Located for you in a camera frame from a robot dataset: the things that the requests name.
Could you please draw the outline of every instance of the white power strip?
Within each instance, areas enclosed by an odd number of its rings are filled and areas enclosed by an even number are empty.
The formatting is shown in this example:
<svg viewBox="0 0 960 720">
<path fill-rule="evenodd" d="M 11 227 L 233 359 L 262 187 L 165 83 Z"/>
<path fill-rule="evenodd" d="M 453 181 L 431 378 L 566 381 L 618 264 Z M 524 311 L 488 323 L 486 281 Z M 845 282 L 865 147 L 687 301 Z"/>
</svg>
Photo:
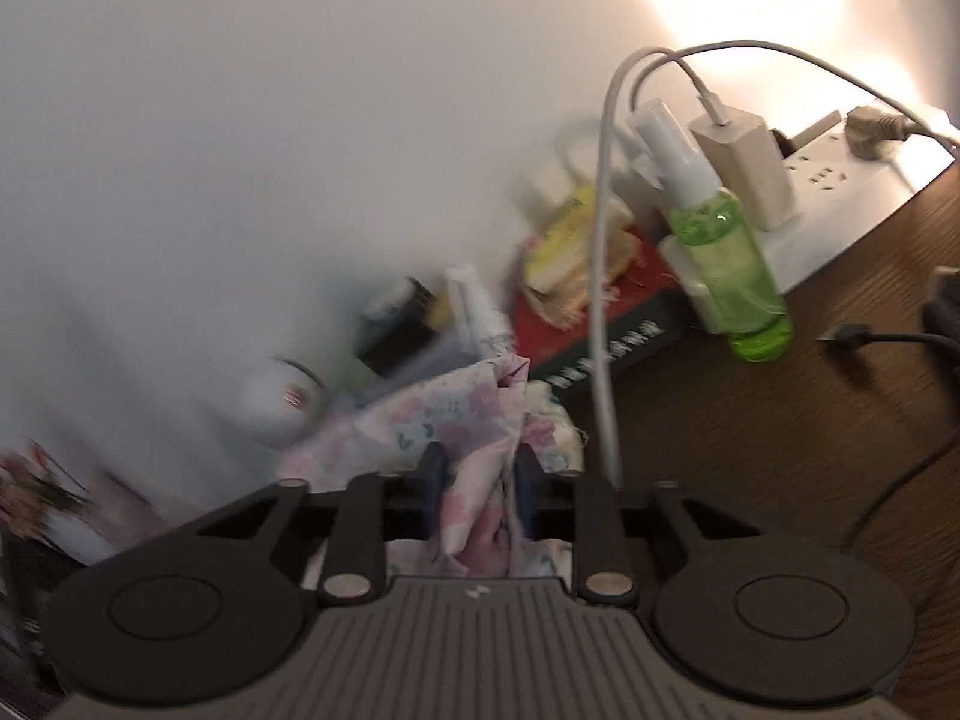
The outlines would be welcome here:
<svg viewBox="0 0 960 720">
<path fill-rule="evenodd" d="M 784 160 L 800 212 L 780 227 L 757 234 L 784 293 L 850 248 L 952 163 L 939 143 L 920 135 L 898 143 L 887 160 L 857 159 L 847 148 L 843 127 L 838 124 Z M 709 292 L 683 246 L 671 235 L 659 250 L 704 326 L 719 332 L 710 315 Z"/>
</svg>

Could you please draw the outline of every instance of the floral cloth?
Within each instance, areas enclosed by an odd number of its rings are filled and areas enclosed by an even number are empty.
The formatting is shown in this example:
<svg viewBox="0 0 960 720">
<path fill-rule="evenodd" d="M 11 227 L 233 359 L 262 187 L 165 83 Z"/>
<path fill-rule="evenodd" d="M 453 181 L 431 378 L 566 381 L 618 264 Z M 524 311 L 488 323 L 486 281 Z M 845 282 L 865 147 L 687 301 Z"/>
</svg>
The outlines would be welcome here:
<svg viewBox="0 0 960 720">
<path fill-rule="evenodd" d="M 410 386 L 360 413 L 333 413 L 289 450 L 281 477 L 312 490 L 342 490 L 354 476 L 409 470 L 438 440 L 453 479 L 443 495 L 433 541 L 391 541 L 391 574 L 502 577 L 569 575 L 569 547 L 528 542 L 512 510 L 512 461 L 528 442 L 548 470 L 582 469 L 579 434 L 530 362 L 506 355 Z M 315 586 L 323 553 L 304 577 Z"/>
</svg>

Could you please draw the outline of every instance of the white power adapter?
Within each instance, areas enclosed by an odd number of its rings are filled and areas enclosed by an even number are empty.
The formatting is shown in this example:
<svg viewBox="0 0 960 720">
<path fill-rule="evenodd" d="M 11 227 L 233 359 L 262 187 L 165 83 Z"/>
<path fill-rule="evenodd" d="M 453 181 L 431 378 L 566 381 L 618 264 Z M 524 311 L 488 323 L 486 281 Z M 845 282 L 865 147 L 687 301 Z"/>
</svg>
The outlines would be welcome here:
<svg viewBox="0 0 960 720">
<path fill-rule="evenodd" d="M 723 185 L 740 198 L 747 221 L 772 230 L 797 213 L 797 199 L 762 117 L 727 108 L 730 122 L 714 124 L 708 114 L 690 122 L 690 131 Z"/>
</svg>

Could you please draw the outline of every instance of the spray bottle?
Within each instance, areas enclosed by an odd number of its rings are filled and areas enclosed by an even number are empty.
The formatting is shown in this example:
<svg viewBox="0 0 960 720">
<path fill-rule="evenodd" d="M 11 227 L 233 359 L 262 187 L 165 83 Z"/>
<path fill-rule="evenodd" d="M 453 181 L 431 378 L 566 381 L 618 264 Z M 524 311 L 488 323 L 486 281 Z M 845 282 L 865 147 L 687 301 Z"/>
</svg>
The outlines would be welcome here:
<svg viewBox="0 0 960 720">
<path fill-rule="evenodd" d="M 750 362 L 779 357 L 793 323 L 739 200 L 662 100 L 642 105 L 634 127 L 664 186 L 666 218 L 710 291 L 733 353 Z"/>
</svg>

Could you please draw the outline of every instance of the wood grain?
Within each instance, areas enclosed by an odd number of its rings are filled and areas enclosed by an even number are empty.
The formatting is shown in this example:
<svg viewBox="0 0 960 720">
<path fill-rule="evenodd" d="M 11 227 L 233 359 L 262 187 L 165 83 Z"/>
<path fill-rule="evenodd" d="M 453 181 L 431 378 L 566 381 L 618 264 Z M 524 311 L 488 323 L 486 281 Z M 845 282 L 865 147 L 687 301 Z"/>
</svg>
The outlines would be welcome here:
<svg viewBox="0 0 960 720">
<path fill-rule="evenodd" d="M 877 331 L 919 328 L 933 266 L 960 266 L 960 169 L 928 189 L 796 288 L 796 324 L 781 360 L 751 365 L 726 341 L 693 332 L 624 372 L 616 404 L 627 488 L 670 478 L 744 517 L 837 546 L 844 531 L 901 471 L 960 418 L 942 365 L 923 348 L 877 344 L 843 365 L 816 338 L 840 322 Z M 589 396 L 569 404 L 593 432 Z M 587 463 L 596 465 L 595 445 Z M 960 555 L 960 451 L 887 505 L 858 555 L 915 602 Z M 960 707 L 960 565 L 920 617 L 896 700 L 925 720 Z"/>
</svg>

